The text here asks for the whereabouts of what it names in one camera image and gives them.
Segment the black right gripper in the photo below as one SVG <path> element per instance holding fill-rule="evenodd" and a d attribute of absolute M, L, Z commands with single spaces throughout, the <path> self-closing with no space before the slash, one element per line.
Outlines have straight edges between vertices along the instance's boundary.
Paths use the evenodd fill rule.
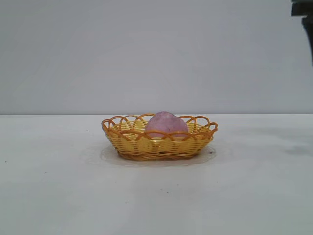
<path fill-rule="evenodd" d="M 310 46 L 311 59 L 313 59 L 313 17 L 312 16 L 303 17 L 302 26 L 307 34 Z"/>

